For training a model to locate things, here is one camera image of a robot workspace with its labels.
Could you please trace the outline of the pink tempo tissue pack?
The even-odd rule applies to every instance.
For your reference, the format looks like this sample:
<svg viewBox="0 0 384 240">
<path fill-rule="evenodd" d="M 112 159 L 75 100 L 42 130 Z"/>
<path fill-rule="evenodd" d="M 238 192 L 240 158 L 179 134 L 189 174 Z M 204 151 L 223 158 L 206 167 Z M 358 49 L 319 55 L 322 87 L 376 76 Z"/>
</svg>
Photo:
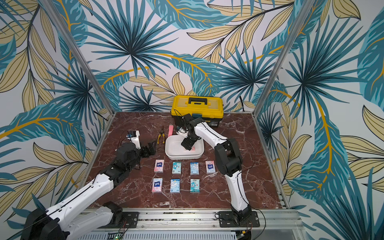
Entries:
<svg viewBox="0 0 384 240">
<path fill-rule="evenodd" d="M 163 178 L 154 178 L 152 184 L 152 193 L 160 193 L 162 191 Z"/>
<path fill-rule="evenodd" d="M 214 174 L 216 172 L 214 161 L 206 161 L 206 172 L 207 174 Z"/>
<path fill-rule="evenodd" d="M 164 163 L 165 160 L 156 160 L 154 166 L 155 173 L 163 173 L 164 172 Z"/>
</svg>

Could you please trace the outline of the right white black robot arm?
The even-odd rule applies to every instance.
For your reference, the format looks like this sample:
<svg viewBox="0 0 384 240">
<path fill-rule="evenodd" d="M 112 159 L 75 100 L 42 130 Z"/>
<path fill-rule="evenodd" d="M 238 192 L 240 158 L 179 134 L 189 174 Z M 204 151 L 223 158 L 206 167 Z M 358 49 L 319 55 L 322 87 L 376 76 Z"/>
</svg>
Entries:
<svg viewBox="0 0 384 240">
<path fill-rule="evenodd" d="M 238 142 L 227 138 L 212 129 L 202 118 L 193 118 L 190 114 L 180 117 L 179 126 L 187 132 L 181 146 L 191 150 L 198 140 L 208 143 L 215 151 L 215 164 L 225 176 L 230 195 L 234 222 L 243 223 L 252 214 L 252 207 L 246 197 L 242 180 L 243 158 Z"/>
</svg>

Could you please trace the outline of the yellow black toolbox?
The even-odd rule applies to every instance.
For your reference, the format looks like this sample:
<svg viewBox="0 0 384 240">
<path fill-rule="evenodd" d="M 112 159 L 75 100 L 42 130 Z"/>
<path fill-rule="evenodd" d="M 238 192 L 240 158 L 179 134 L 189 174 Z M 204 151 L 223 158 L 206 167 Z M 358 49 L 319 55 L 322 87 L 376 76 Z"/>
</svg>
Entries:
<svg viewBox="0 0 384 240">
<path fill-rule="evenodd" d="M 190 114 L 202 118 L 212 128 L 217 128 L 224 117 L 223 100 L 217 97 L 176 96 L 171 115 L 176 126 L 182 126 L 182 117 Z"/>
</svg>

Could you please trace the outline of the aluminium front rail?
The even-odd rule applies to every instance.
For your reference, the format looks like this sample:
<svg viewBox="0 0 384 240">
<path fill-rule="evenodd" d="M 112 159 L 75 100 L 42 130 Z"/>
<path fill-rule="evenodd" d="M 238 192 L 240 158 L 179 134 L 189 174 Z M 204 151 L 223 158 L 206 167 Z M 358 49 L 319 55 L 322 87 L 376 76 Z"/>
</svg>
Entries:
<svg viewBox="0 0 384 240">
<path fill-rule="evenodd" d="M 79 217 L 98 209 L 83 210 Z M 258 214 L 261 226 L 258 228 L 221 228 L 215 213 L 229 211 L 221 209 L 129 209 L 121 212 L 139 212 L 138 224 L 134 231 L 248 231 L 252 238 L 268 239 L 292 234 L 295 240 L 307 240 L 309 236 L 299 213 L 295 210 L 261 210 Z"/>
</svg>

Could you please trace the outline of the left aluminium corner post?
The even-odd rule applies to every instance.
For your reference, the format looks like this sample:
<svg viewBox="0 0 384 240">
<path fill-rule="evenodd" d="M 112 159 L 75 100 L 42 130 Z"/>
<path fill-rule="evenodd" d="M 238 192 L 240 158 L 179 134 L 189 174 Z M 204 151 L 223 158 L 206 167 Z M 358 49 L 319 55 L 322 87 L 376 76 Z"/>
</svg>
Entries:
<svg viewBox="0 0 384 240">
<path fill-rule="evenodd" d="M 103 90 L 101 89 L 101 86 L 99 85 L 98 81 L 96 80 L 95 75 L 93 74 L 91 68 L 89 67 L 85 57 L 81 53 L 80 48 L 78 47 L 75 39 L 73 38 L 72 34 L 68 30 L 68 27 L 65 25 L 65 21 L 62 19 L 62 17 L 59 16 L 58 9 L 54 6 L 53 1 L 48 0 L 42 0 L 41 1 L 43 7 L 48 13 L 48 16 L 54 23 L 54 25 L 57 27 L 58 32 L 62 35 L 64 41 L 69 47 L 69 50 L 73 53 L 74 58 L 77 60 L 78 65 L 82 68 L 84 74 L 94 87 L 95 92 L 98 94 L 99 98 L 101 99 L 104 107 L 107 109 L 110 115 L 114 115 L 115 111 L 112 108 L 109 100 L 103 93 Z"/>
</svg>

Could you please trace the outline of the light blue cartoon tissue pack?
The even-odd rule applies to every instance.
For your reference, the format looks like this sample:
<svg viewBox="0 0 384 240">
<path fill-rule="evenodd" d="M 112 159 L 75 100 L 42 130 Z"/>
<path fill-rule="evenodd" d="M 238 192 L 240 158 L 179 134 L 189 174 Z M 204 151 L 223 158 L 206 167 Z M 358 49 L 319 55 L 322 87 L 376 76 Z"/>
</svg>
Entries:
<svg viewBox="0 0 384 240">
<path fill-rule="evenodd" d="M 180 193 L 180 179 L 171 179 L 170 193 Z"/>
</svg>

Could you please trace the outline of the yellow handled pliers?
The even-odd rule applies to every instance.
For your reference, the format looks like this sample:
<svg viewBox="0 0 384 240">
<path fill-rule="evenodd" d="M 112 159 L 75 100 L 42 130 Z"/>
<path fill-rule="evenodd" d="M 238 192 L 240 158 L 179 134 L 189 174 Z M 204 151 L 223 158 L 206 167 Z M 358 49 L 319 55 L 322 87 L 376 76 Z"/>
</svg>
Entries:
<svg viewBox="0 0 384 240">
<path fill-rule="evenodd" d="M 164 127 L 161 128 L 158 138 L 157 138 L 157 144 L 165 144 L 166 137 L 165 137 L 165 129 Z"/>
</svg>

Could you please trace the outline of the teal cartoon tissue pack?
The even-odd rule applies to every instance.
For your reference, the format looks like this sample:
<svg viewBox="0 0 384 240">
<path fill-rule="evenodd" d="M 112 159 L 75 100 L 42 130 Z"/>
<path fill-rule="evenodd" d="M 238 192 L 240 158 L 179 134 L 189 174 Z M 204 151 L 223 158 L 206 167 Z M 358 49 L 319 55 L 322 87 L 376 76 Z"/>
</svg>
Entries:
<svg viewBox="0 0 384 240">
<path fill-rule="evenodd" d="M 181 162 L 173 162 L 172 174 L 173 175 L 181 175 L 182 174 L 182 163 Z"/>
</svg>

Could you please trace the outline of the aluminium corner post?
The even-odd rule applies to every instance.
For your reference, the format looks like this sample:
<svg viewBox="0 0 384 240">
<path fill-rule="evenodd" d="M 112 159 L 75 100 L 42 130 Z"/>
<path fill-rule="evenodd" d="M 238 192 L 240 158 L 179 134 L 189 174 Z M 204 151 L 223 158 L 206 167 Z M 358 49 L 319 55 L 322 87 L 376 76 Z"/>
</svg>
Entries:
<svg viewBox="0 0 384 240">
<path fill-rule="evenodd" d="M 94 87 L 95 92 L 98 94 L 99 98 L 101 99 L 104 107 L 107 109 L 110 115 L 114 115 L 115 111 L 112 108 L 109 100 L 103 93 L 103 90 L 101 89 L 101 86 L 99 85 L 98 81 L 96 80 L 95 75 L 93 74 L 91 68 L 89 67 L 85 57 L 81 53 L 80 48 L 78 47 L 75 39 L 73 38 L 72 34 L 68 30 L 68 27 L 65 25 L 65 21 L 62 19 L 62 17 L 59 16 L 58 9 L 54 6 L 53 1 L 48 0 L 42 0 L 41 1 L 43 7 L 48 13 L 48 16 L 54 23 L 54 25 L 57 27 L 58 32 L 62 35 L 64 41 L 69 47 L 69 50 L 73 53 L 74 58 L 77 60 L 78 65 L 82 68 L 84 74 Z"/>
<path fill-rule="evenodd" d="M 284 44 L 284 46 L 280 52 L 280 55 L 276 61 L 276 64 L 274 65 L 274 69 L 272 70 L 272 72 L 268 78 L 268 81 L 264 86 L 263 92 L 259 97 L 258 104 L 256 105 L 255 110 L 253 112 L 253 117 L 257 118 L 257 116 L 261 112 L 262 107 L 264 105 L 264 102 L 268 98 L 268 95 L 269 95 L 269 92 L 273 86 L 273 83 L 274 83 L 276 77 L 278 76 L 278 72 L 279 72 L 279 70 L 283 64 L 283 61 L 285 60 L 286 56 L 288 55 L 289 51 L 291 50 L 299 32 L 300 32 L 301 26 L 304 24 L 314 2 L 315 2 L 314 0 L 303 2 L 302 8 L 301 8 L 300 12 L 298 13 L 298 16 L 295 19 L 295 22 L 293 24 L 292 31 L 287 36 L 286 42 L 285 42 L 285 44 Z"/>
</svg>

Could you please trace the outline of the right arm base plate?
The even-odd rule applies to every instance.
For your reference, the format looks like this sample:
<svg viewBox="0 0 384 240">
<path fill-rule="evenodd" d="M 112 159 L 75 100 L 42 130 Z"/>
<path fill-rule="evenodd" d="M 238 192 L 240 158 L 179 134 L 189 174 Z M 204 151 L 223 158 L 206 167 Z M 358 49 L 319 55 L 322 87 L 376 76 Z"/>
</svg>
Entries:
<svg viewBox="0 0 384 240">
<path fill-rule="evenodd" d="M 232 211 L 220 211 L 215 213 L 221 228 L 258 228 L 261 226 L 258 214 L 251 211 L 245 218 L 236 216 Z"/>
</svg>

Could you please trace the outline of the white plastic storage box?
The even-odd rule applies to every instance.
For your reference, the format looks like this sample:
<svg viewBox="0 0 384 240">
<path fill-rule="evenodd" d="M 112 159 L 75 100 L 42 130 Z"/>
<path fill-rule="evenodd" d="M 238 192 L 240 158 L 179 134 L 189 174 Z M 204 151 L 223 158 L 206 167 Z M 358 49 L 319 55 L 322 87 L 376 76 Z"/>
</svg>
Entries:
<svg viewBox="0 0 384 240">
<path fill-rule="evenodd" d="M 195 151 L 189 151 L 181 146 L 184 138 L 181 135 L 172 135 L 166 139 L 165 153 L 170 160 L 194 160 L 203 155 L 205 148 L 202 139 L 195 142 Z"/>
</svg>

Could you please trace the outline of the right aluminium corner post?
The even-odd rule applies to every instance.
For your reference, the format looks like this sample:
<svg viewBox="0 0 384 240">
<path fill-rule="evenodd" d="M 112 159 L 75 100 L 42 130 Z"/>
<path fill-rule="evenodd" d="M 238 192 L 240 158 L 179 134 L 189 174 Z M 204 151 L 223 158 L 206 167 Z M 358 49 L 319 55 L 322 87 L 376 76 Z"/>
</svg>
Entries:
<svg viewBox="0 0 384 240">
<path fill-rule="evenodd" d="M 269 92 L 273 86 L 273 83 L 274 83 L 276 77 L 278 76 L 278 72 L 279 72 L 279 70 L 283 64 L 283 61 L 285 60 L 286 56 L 288 55 L 289 51 L 291 50 L 299 32 L 300 32 L 301 26 L 304 24 L 314 2 L 315 2 L 314 0 L 303 2 L 302 8 L 301 8 L 300 12 L 298 13 L 298 16 L 295 19 L 295 22 L 293 24 L 292 31 L 287 36 L 286 42 L 285 42 L 285 44 L 284 44 L 284 46 L 280 52 L 280 55 L 276 61 L 276 64 L 274 65 L 274 69 L 272 70 L 272 72 L 268 78 L 268 81 L 264 86 L 263 92 L 259 97 L 258 104 L 256 105 L 255 110 L 253 112 L 253 117 L 257 118 L 257 116 L 261 112 L 262 107 L 264 105 L 264 102 L 268 98 L 268 95 L 269 95 Z"/>
</svg>

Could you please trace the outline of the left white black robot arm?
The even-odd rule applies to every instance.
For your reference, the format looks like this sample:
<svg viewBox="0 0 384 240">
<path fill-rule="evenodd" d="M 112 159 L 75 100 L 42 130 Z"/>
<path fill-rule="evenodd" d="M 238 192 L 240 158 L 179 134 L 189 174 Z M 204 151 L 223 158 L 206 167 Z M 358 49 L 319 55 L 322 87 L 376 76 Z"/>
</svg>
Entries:
<svg viewBox="0 0 384 240">
<path fill-rule="evenodd" d="M 142 158 L 155 155 L 157 141 L 142 147 L 139 131 L 129 132 L 129 135 L 130 141 L 117 148 L 114 161 L 87 185 L 46 210 L 36 209 L 31 212 L 21 232 L 21 239 L 76 240 L 113 221 L 120 221 L 122 210 L 114 203 L 107 203 L 83 217 L 79 217 L 79 214 L 123 183 Z"/>
</svg>

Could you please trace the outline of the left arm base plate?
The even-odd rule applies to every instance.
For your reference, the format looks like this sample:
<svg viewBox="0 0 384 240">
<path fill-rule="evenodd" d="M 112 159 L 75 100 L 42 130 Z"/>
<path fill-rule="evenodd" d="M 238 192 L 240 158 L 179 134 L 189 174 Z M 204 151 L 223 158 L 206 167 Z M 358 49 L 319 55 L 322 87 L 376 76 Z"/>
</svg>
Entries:
<svg viewBox="0 0 384 240">
<path fill-rule="evenodd" d="M 135 229 L 138 224 L 139 212 L 121 212 L 114 214 L 111 222 L 100 229 L 120 229 L 122 227 Z"/>
</svg>

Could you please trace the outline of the pink utility knife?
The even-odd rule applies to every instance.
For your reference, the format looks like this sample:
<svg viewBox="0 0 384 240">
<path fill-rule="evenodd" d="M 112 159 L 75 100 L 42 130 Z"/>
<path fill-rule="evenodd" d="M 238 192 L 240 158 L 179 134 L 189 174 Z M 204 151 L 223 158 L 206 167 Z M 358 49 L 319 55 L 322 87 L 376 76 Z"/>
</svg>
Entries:
<svg viewBox="0 0 384 240">
<path fill-rule="evenodd" d="M 168 137 L 172 136 L 173 132 L 174 132 L 174 126 L 173 125 L 169 125 Z"/>
</svg>

